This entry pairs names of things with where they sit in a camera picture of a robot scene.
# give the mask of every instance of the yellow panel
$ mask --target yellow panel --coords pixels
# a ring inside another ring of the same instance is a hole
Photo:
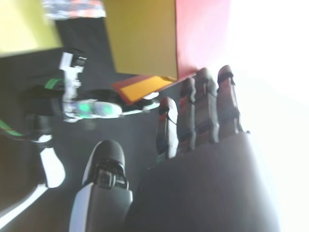
[[[41,0],[0,0],[0,57],[61,46]]]
[[[149,79],[146,79],[144,81],[137,82],[135,84],[132,84],[130,86],[124,87],[121,89],[123,94],[126,95],[126,97],[134,102],[152,92],[156,92],[165,86],[168,86],[172,84],[172,81],[168,81],[166,79],[162,79],[159,76],[153,76]]]
[[[115,68],[177,77],[174,0],[103,0]]]

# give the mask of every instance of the green light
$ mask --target green light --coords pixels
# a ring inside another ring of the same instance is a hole
[[[112,114],[112,107],[110,107],[110,106],[105,106],[104,108],[103,108],[103,111],[106,113],[106,114]]]
[[[81,111],[84,111],[84,112],[90,111],[90,106],[87,103],[80,103],[78,107]]]

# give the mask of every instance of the green cable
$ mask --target green cable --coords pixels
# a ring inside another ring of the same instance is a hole
[[[45,88],[53,89],[59,81],[62,81],[62,79],[52,78],[46,83]],[[13,136],[23,136],[21,133],[14,131],[9,125],[7,125],[1,119],[0,119],[0,129]]]

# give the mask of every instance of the patterned fabric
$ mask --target patterned fabric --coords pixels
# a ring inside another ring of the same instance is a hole
[[[53,20],[105,17],[100,0],[42,0],[46,15]]]

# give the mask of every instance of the yellow surface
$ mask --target yellow surface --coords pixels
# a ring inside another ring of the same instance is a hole
[[[103,0],[115,68],[177,77],[175,0]]]
[[[121,91],[126,95],[127,98],[129,98],[130,101],[134,102],[148,95],[149,93],[156,92],[172,83],[172,81],[162,79],[159,76],[153,76],[144,81],[140,81],[138,83],[124,87],[121,89]]]
[[[61,46],[41,0],[0,0],[0,57]]]

